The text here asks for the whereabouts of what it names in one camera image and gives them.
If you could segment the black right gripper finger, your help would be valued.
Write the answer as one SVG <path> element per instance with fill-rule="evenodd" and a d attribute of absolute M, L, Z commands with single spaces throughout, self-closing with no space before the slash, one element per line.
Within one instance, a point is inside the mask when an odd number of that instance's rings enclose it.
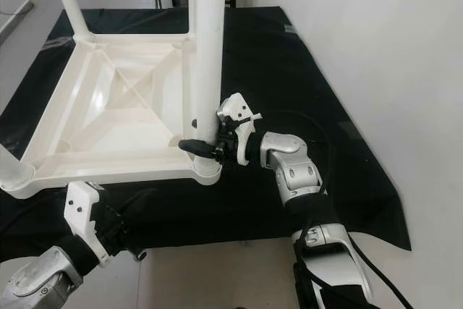
<path fill-rule="evenodd" d="M 206 143 L 204 140 L 180 140 L 177 143 L 179 149 L 191 153 L 193 156 L 198 156 L 205 159 L 219 160 L 222 158 L 222 149 L 215 145 Z"/>

